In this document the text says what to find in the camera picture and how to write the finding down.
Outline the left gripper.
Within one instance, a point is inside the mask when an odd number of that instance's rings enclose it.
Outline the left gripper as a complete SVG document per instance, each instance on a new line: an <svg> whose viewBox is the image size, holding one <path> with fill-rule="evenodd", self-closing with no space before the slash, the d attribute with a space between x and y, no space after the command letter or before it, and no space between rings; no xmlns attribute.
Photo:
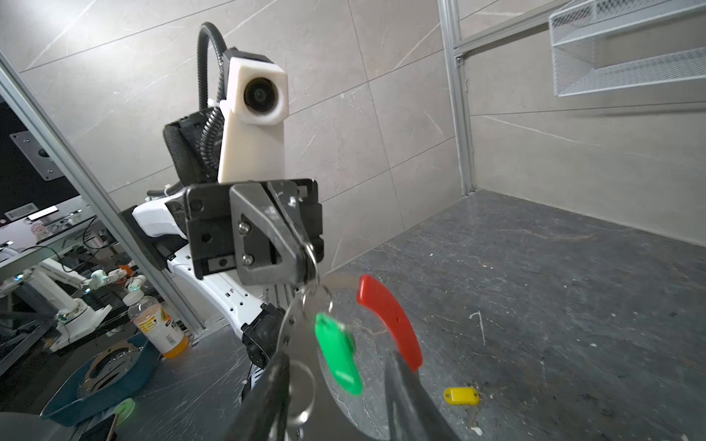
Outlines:
<svg viewBox="0 0 706 441"><path fill-rule="evenodd" d="M192 185L183 205L198 279L234 269L245 286L299 287L325 256L313 179Z"/></svg>

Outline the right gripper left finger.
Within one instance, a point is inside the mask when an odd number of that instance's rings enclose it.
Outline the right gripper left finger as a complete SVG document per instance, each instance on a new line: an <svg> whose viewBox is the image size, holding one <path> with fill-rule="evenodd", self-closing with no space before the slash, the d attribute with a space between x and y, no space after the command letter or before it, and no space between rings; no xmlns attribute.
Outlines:
<svg viewBox="0 0 706 441"><path fill-rule="evenodd" d="M278 352L240 406L222 439L283 441L289 404L290 358Z"/></svg>

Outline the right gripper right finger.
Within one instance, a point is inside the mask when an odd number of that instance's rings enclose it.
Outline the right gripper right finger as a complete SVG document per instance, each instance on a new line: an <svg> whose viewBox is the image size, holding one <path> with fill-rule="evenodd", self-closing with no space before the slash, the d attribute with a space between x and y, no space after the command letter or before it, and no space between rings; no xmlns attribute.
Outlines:
<svg viewBox="0 0 706 441"><path fill-rule="evenodd" d="M460 440L398 352L386 359L384 390L391 440Z"/></svg>

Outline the yellow tagged key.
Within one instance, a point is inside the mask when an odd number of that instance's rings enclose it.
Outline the yellow tagged key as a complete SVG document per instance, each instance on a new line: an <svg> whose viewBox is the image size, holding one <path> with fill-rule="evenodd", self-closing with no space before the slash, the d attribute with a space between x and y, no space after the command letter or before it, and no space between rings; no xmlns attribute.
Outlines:
<svg viewBox="0 0 706 441"><path fill-rule="evenodd" d="M476 406L480 402L480 394L471 386L450 387L444 391L444 399L448 405L461 406L467 411L465 426L470 427L477 415Z"/></svg>

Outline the metal keyring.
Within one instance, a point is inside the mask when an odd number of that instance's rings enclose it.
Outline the metal keyring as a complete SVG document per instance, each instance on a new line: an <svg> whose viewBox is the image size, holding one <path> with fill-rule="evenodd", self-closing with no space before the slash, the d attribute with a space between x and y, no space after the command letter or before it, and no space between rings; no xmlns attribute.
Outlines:
<svg viewBox="0 0 706 441"><path fill-rule="evenodd" d="M325 312L342 321L335 305L340 290L351 294L359 277L346 273L319 276L296 290L279 331L278 350L290 360L287 440L387 440L371 418L357 420L353 398L336 384L315 336L315 318Z"/></svg>

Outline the green tagged key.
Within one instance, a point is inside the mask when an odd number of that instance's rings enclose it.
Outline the green tagged key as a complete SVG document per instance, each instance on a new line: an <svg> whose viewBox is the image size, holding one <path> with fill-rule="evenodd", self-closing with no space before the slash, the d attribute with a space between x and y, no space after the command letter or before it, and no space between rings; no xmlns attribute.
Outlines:
<svg viewBox="0 0 706 441"><path fill-rule="evenodd" d="M355 360L352 334L343 323L323 312L316 315L314 333L336 383L350 395L362 395L363 381Z"/></svg>

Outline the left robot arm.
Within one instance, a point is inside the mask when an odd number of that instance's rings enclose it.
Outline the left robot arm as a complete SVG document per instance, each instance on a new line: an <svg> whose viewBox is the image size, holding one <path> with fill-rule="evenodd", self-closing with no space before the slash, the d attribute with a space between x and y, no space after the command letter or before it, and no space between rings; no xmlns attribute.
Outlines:
<svg viewBox="0 0 706 441"><path fill-rule="evenodd" d="M163 129L178 183L124 216L156 264L219 309L264 368L285 310L257 292L316 277L325 255L318 185L285 176L290 99L282 68L228 46L206 22L197 78L198 110Z"/></svg>

